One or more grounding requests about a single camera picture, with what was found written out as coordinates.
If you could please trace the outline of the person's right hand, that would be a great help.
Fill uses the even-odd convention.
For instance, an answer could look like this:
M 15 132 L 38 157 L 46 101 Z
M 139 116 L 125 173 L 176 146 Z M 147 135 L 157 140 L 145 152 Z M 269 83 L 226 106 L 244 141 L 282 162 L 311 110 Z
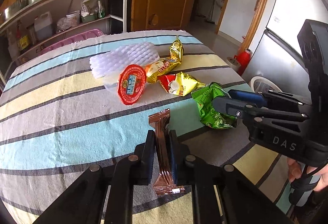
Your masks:
M 296 160 L 292 158 L 287 159 L 287 165 L 288 165 L 288 180 L 290 183 L 292 183 L 295 179 L 299 179 L 301 177 L 302 175 L 301 166 Z M 317 186 L 314 188 L 314 191 L 320 192 L 327 187 L 327 183 L 328 183 L 327 165 L 324 168 L 322 168 L 319 172 L 317 172 L 316 175 L 320 175 L 320 180 Z

